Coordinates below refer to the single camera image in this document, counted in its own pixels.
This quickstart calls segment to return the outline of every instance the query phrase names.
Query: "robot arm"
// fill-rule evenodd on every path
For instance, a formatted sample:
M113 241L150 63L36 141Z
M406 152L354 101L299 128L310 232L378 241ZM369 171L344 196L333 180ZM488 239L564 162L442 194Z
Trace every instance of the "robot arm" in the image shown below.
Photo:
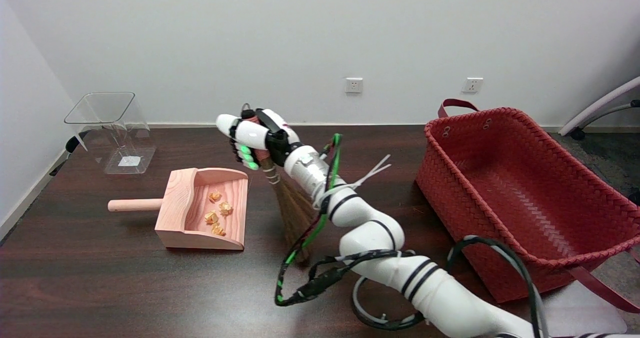
M313 147L302 145L295 132L276 113L262 112L276 126L242 121L232 115L220 115L218 129L241 144L269 149L270 135L282 129L290 138L283 151L284 170L313 199L328 199L327 216L339 227L356 227L340 239L340 254L348 256L369 250L400 250L405 236L400 224L368 205L345 181L336 178L339 189L325 193L329 165ZM492 306L464 288L445 270L425 256L380 258L359 263L357 274L401 292L428 322L451 338L470 338L491 334L501 337L532 338L531 324Z

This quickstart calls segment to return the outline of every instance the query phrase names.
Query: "white label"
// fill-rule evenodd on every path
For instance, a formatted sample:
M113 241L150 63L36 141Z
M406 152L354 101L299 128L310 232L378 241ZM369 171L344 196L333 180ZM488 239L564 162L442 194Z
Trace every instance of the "white label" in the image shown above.
M139 156L124 156L118 166L137 166L140 163Z

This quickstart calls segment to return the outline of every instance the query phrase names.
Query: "baseboard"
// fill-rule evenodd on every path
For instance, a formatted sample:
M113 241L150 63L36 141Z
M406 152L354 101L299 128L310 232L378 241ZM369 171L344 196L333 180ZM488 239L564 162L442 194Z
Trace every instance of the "baseboard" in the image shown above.
M549 133L558 133L562 126L543 126L542 129ZM640 127L599 127L587 126L585 133L640 133Z
M0 224L0 240L4 240L5 236L11 228L14 227L16 222L23 216L30 205L35 201L36 197L42 192L47 183L51 180L49 172L56 168L62 161L67 158L66 151L60 152L58 158L51 164L51 166L44 172L41 172L41 178L25 193L22 199L13 207L9 214L4 218L2 224Z
M190 122L155 122L150 123L149 128L210 128L215 127L215 123L190 123ZM290 123L291 126L417 126L422 123ZM549 133L557 133L562 126L542 126L544 131ZM586 133L640 133L640 127L598 127L587 126L584 129Z
M289 122L290 126L423 126L423 123L343 123L343 122ZM215 123L189 123L189 122L154 122L148 124L149 128L210 128Z

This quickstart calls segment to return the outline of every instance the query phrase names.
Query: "red woven basket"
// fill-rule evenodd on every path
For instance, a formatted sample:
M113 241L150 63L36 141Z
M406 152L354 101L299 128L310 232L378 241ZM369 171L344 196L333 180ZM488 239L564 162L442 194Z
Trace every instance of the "red woven basket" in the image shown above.
M526 264L540 292L578 279L618 308L640 309L590 275L640 242L638 206L604 183L525 113L496 108L441 118L425 129L416 181L454 240L501 240ZM464 254L498 302L526 297L516 270L489 247Z

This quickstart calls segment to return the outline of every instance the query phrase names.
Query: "chair wheel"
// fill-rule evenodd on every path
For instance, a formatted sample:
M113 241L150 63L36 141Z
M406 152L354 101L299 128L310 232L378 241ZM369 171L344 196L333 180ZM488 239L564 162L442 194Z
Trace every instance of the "chair wheel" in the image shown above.
M635 191L633 193L631 193L628 197L629 201L635 203L636 205L640 206L640 191Z
M576 141L582 141L585 138L585 131L583 131L582 128L576 128L573 131L571 131L570 133L571 138L573 138Z

